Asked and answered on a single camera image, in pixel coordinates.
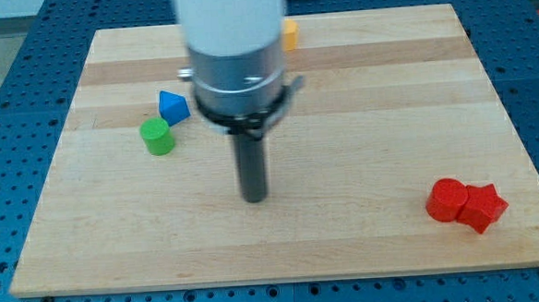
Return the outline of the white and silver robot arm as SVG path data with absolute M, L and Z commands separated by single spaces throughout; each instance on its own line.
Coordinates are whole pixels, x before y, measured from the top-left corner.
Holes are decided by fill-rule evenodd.
M 304 85 L 284 81 L 286 0 L 172 1 L 190 64 L 178 74 L 198 110 L 229 135 L 262 139 Z

